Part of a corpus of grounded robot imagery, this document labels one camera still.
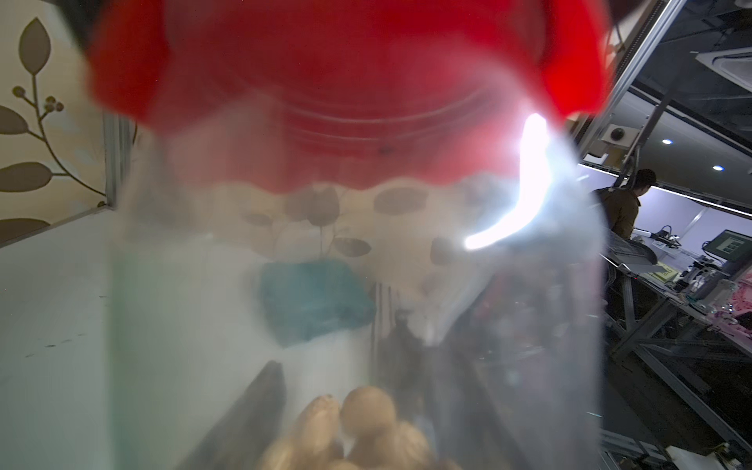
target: brown jacket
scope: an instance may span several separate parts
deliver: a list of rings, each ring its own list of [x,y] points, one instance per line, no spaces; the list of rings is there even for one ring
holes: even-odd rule
[[[621,238],[629,239],[635,228],[635,219],[640,211],[640,200],[631,190],[601,188],[594,193],[601,201],[608,228]]]

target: computer screen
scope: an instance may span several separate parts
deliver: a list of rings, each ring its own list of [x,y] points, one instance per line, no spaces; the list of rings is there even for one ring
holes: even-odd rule
[[[726,261],[739,261],[752,253],[752,237],[724,230],[708,243],[705,251]]]

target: red bottle cap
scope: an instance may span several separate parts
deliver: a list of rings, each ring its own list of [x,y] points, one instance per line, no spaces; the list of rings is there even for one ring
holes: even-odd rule
[[[88,57],[96,98],[168,141],[215,120],[175,164],[194,183],[450,183],[516,172],[505,84],[555,119],[599,109],[605,18],[597,0],[122,0]],[[264,102],[274,144],[237,129]]]

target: wallpaper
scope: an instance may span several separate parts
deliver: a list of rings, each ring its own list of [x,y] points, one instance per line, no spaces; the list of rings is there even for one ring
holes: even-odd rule
[[[0,17],[0,243],[105,201],[102,111],[57,8],[4,0]]]

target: cable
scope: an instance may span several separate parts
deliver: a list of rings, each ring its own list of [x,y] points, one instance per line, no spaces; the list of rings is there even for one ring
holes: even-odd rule
[[[715,259],[716,261],[720,261],[721,264],[724,264],[725,261],[723,259],[721,259],[721,258],[719,258],[719,257],[717,257],[717,256],[715,256],[713,254],[710,254],[707,251],[705,251],[705,247],[707,247],[709,244],[710,244],[709,240],[702,243],[702,252],[705,253],[706,255],[710,256],[711,258]]]
[[[619,38],[619,52],[621,52],[622,50],[625,49],[624,39],[621,37],[621,31],[619,30],[619,25],[616,24],[614,25],[614,27],[616,28],[616,35]]]

